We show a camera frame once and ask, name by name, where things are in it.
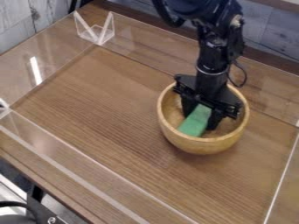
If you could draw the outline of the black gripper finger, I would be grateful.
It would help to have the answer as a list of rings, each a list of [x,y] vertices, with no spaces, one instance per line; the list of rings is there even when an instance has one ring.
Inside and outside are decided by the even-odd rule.
[[[183,115],[189,116],[190,113],[195,110],[195,108],[198,107],[199,102],[197,101],[195,98],[185,95],[182,97],[182,111],[183,111]]]
[[[221,109],[214,109],[211,111],[211,116],[209,120],[207,130],[216,130],[220,126],[222,119],[226,117],[225,112]]]

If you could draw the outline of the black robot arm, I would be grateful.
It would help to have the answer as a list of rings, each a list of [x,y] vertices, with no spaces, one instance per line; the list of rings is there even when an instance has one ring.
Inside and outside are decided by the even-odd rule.
[[[244,103],[230,90],[230,68],[245,50],[244,11],[238,0],[153,0],[158,15],[174,28],[193,23],[201,46],[197,74],[174,76],[183,114],[210,109],[207,130],[225,118],[238,118]]]

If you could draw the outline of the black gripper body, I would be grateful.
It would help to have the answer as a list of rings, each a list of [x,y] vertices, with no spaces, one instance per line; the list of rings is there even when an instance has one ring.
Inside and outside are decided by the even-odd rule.
[[[230,66],[220,72],[197,68],[197,75],[177,74],[174,92],[197,99],[211,110],[221,109],[226,117],[237,119],[244,103],[229,87]]]

